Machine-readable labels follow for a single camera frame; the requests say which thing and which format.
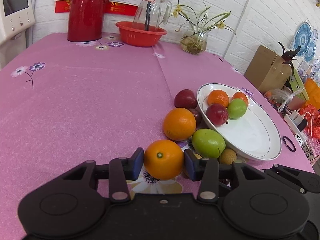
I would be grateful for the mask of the brown longan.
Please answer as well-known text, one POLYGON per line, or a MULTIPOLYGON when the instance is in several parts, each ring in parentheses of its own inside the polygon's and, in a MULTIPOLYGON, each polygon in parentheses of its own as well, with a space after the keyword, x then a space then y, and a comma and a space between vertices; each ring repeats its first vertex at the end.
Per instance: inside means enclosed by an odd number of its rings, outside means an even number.
MULTIPOLYGON (((197 153, 194 153, 194 155, 195 155, 195 157, 196 157, 197 159, 201 159, 201 158, 202 158, 202 156, 200 156, 200 155, 197 154, 197 153)), ((183 167, 183 174, 184 174, 185 178, 189 178, 189 174, 188 174, 188 171, 187 171, 187 169, 186 169, 185 166, 183 167)))
POLYGON ((226 148, 219 157, 219 162, 224 165, 231 165, 237 160, 236 152, 230 148, 226 148))

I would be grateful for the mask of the large orange green navel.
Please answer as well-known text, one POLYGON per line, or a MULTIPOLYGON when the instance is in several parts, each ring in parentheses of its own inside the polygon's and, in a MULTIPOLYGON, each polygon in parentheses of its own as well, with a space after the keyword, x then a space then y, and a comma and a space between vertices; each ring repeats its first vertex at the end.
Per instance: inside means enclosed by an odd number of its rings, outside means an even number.
POLYGON ((158 180, 169 180, 183 170, 184 155, 180 146, 171 140, 157 140, 144 153, 146 171, 158 180))

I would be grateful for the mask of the red apple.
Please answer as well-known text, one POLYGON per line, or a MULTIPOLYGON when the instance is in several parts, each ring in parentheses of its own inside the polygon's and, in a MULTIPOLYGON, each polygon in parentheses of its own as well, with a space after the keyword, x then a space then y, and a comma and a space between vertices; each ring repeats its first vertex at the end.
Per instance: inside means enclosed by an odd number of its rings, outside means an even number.
POLYGON ((206 110, 206 116, 214 126, 222 126, 228 122, 229 117, 227 109, 219 103, 210 105, 206 110))

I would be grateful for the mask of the small green fruit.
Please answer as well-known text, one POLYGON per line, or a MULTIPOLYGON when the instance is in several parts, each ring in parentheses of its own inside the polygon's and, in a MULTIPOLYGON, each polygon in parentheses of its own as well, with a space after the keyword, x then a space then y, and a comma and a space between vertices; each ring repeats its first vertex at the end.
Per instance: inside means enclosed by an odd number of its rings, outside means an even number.
POLYGON ((227 112, 230 119, 239 119, 247 111, 247 105, 242 99, 233 99, 228 107, 227 112))

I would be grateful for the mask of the dark cherry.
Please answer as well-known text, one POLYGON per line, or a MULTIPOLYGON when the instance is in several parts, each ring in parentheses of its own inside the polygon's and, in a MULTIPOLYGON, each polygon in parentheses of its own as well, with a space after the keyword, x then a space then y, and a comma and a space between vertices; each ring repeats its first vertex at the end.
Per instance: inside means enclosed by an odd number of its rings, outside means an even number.
POLYGON ((230 183, 230 180, 229 179, 220 179, 219 182, 223 183, 225 185, 228 185, 230 183))

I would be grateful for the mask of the large green mango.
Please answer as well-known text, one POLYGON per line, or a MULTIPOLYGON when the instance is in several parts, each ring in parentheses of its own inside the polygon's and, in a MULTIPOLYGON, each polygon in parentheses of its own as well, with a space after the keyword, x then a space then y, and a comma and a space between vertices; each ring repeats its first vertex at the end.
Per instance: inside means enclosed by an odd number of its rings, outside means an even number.
POLYGON ((219 158, 225 150, 226 143, 223 137, 212 129, 198 129, 192 136, 191 142, 195 151, 206 158, 219 158))

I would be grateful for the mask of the large orange rear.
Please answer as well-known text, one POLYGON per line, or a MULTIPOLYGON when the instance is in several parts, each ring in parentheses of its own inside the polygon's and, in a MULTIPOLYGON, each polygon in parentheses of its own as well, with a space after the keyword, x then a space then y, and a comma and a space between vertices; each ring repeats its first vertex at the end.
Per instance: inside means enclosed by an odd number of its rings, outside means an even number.
POLYGON ((191 111, 185 108, 173 109, 164 118, 163 132, 171 140, 187 140, 195 130, 195 117, 191 111))

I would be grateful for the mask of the small dark plum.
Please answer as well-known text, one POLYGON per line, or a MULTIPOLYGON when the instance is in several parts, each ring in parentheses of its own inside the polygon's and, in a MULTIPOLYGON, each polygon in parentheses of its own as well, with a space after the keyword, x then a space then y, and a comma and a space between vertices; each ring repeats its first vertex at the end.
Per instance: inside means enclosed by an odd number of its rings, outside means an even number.
POLYGON ((189 111, 193 114, 195 120, 196 120, 196 126, 199 127, 202 122, 202 115, 201 113, 196 109, 189 109, 189 111))

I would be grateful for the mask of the white oval plate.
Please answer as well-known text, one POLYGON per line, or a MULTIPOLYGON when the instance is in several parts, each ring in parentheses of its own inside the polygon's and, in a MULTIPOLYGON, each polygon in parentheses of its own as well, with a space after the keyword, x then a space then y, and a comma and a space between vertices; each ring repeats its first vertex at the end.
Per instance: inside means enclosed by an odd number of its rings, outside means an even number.
POLYGON ((244 116, 237 120, 228 119, 226 124, 215 126, 206 116, 209 107, 208 95, 220 89, 233 96, 240 89, 221 83, 206 83, 197 90, 197 103, 206 125, 219 133, 226 146, 235 150, 242 157, 256 161, 272 161, 280 156, 282 139, 270 116, 264 109, 249 98, 248 109, 244 116))

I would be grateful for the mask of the mandarin with stem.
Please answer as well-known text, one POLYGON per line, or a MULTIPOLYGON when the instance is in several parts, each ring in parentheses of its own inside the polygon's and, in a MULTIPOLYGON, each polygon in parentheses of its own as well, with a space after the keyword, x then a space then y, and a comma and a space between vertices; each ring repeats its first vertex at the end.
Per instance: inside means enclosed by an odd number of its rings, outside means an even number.
POLYGON ((229 105, 229 96, 228 94, 220 89, 212 90, 207 98, 208 105, 212 105, 214 103, 218 103, 223 107, 227 108, 229 105))

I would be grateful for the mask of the dark red plum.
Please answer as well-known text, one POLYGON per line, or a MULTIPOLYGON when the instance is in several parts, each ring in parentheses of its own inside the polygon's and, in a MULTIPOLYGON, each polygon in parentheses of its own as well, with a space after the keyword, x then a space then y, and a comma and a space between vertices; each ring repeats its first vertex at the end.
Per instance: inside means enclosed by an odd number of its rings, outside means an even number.
POLYGON ((181 90, 174 98, 174 105, 176 108, 195 109, 197 107, 195 94, 189 89, 181 90))

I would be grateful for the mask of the pink floral tablecloth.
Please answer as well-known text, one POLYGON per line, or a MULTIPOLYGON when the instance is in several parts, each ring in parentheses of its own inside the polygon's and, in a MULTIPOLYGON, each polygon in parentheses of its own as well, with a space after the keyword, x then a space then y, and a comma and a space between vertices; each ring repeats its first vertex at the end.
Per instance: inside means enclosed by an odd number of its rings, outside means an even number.
POLYGON ((108 180, 95 190, 63 175, 92 160, 131 157, 164 139, 163 121, 187 88, 221 83, 240 89, 275 123, 274 164, 311 172, 284 120, 225 59, 187 54, 177 45, 150 48, 99 40, 39 40, 1 70, 1 239, 319 239, 319 194, 277 193, 264 180, 240 183, 215 203, 196 200, 199 181, 182 173, 158 180, 143 166, 128 180, 131 200, 114 203, 108 180))

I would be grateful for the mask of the red plastic basin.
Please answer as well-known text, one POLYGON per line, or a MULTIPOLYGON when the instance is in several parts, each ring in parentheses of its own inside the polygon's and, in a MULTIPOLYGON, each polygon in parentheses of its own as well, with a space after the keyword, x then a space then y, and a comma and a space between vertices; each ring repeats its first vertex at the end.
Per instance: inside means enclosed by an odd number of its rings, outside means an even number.
POLYGON ((144 30, 144 25, 139 23, 139 28, 133 28, 133 22, 120 21, 116 23, 119 28, 119 35, 122 42, 136 47, 152 47, 158 43, 167 31, 162 28, 150 27, 144 30))

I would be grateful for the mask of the white appliance with screen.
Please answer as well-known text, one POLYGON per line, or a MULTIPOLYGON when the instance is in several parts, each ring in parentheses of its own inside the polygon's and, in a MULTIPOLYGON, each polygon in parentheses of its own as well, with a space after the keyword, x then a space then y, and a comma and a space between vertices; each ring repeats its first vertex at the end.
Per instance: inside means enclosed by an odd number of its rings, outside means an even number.
POLYGON ((27 48, 26 31, 34 24, 32 0, 1 0, 1 68, 27 48))

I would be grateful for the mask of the blue decorative wall plates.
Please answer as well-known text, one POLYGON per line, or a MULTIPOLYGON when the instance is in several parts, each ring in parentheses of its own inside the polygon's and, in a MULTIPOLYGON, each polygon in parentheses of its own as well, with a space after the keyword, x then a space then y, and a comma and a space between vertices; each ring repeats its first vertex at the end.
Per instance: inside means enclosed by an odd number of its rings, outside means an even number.
POLYGON ((318 37, 317 29, 312 29, 308 22, 303 22, 293 37, 292 48, 300 48, 297 56, 304 57, 305 62, 310 62, 316 53, 318 37))

